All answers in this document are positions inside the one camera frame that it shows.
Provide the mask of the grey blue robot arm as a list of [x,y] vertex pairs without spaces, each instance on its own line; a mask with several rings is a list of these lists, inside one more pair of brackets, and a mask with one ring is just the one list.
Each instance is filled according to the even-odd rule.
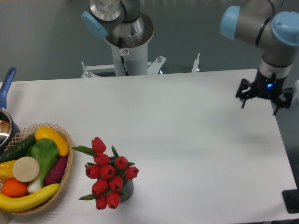
[[[263,50],[253,82],[242,79],[236,97],[243,103],[264,98],[277,109],[289,108],[293,88],[283,88],[299,50],[299,14],[278,9],[281,0],[250,0],[244,7],[230,6],[220,22],[220,32]],[[152,20],[140,11],[138,0],[92,0],[81,15],[85,27],[111,47],[117,76],[158,74],[165,58],[148,62]]]

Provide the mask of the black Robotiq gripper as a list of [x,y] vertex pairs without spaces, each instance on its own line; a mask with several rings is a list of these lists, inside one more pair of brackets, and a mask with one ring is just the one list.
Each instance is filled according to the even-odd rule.
[[293,88],[282,90],[285,80],[286,77],[276,79],[276,73],[266,77],[258,70],[252,83],[245,78],[241,80],[235,97],[242,102],[242,109],[247,100],[255,97],[274,100],[273,103],[276,107],[273,115],[275,116],[279,109],[289,109],[292,104],[294,90]]

